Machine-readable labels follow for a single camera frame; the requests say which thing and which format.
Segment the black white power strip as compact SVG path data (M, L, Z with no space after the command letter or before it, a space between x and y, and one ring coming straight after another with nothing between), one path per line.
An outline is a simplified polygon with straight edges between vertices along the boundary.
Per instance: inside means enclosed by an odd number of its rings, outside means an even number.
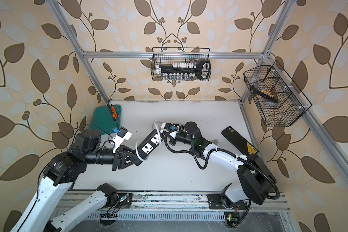
M146 160L153 150L160 145L163 138L164 135L161 132L157 133L157 130L153 130L142 142L138 143L135 149L138 158Z

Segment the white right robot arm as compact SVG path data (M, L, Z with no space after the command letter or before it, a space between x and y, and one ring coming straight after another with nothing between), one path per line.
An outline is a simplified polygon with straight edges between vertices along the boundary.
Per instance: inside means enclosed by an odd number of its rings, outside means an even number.
M159 131L170 152L191 155L201 170L214 162L237 174L238 183L227 185L220 194L218 202L224 208L231 209L239 201L249 200L261 205L266 199L280 198L275 177L257 154L238 155L218 147L203 138L192 121L185 125L163 123Z

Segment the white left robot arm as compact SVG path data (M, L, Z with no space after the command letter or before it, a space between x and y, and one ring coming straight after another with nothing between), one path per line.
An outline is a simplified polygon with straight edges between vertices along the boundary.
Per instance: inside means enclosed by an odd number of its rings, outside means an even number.
M69 232L87 216L104 207L121 207L131 194L120 196L110 184L100 185L94 193L77 206L51 218L53 211L66 191L88 164L111 164L113 170L139 165L136 152L122 142L129 140L131 133L124 127L115 130L112 148L101 148L101 133L85 130L76 136L70 148L56 155L41 172L37 191L25 212L11 229L13 232Z

